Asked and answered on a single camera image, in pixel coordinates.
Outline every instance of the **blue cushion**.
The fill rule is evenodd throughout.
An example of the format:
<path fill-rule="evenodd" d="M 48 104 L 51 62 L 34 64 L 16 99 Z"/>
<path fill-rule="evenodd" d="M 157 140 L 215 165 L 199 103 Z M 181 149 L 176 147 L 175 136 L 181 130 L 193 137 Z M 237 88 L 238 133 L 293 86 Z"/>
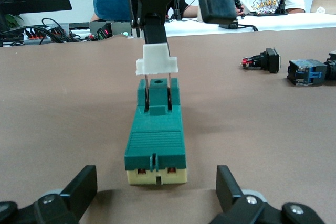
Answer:
<path fill-rule="evenodd" d="M 105 20 L 129 21 L 128 0 L 93 0 L 95 14 Z"/>

